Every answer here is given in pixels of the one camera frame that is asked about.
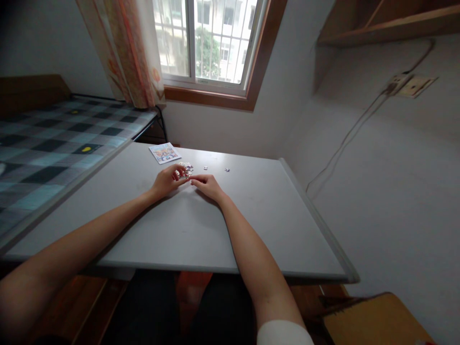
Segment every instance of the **forearm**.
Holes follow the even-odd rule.
[[[258,328],[270,320],[293,321],[302,317],[276,261],[232,200],[218,200],[227,223],[235,259],[257,313]]]
[[[1,324],[14,339],[25,333],[54,294],[154,202],[143,194],[81,226],[24,262],[0,282]]]

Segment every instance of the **gray table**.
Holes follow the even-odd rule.
[[[184,161],[194,165],[194,174],[216,177],[285,275],[337,282],[359,280],[283,159],[179,148],[182,159],[159,165],[149,146],[133,142],[125,147],[3,259],[27,259],[75,228],[145,192],[160,170]],[[140,218],[97,265],[238,271],[220,209],[189,183]]]

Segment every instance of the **window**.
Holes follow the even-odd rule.
[[[153,0],[166,99],[252,110],[286,2]]]
[[[255,6],[251,6],[251,15],[249,16],[248,30],[251,30],[253,28],[254,15],[255,15]]]
[[[230,8],[230,7],[225,8],[224,24],[233,25],[233,8]]]
[[[229,50],[225,47],[220,49],[220,60],[221,61],[228,61],[229,60]]]
[[[171,15],[173,18],[182,17],[182,0],[171,0]]]
[[[209,12],[211,10],[211,3],[208,1],[197,0],[196,10],[198,16],[198,23],[209,24]]]
[[[241,59],[241,64],[244,65],[245,61],[246,61],[246,54],[247,54],[247,50],[245,49],[244,50],[244,53],[243,53],[243,58]]]

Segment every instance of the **person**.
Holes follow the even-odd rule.
[[[60,238],[4,277],[0,282],[3,338],[20,342],[66,282],[144,210],[191,181],[220,207],[240,275],[213,274],[192,322],[189,342],[253,344],[257,339],[264,345],[313,344],[276,261],[214,176],[179,179],[176,172],[185,177],[185,167],[167,167],[150,190]],[[172,272],[137,270],[103,343],[163,344],[178,331]]]

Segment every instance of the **tree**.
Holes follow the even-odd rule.
[[[201,45],[203,45],[203,59],[201,58]],[[195,73],[196,76],[201,76],[201,62],[203,61],[203,77],[209,78],[209,63],[211,66],[211,79],[217,79],[220,76],[220,57],[219,57],[220,42],[213,39],[212,34],[202,28],[195,30]]]

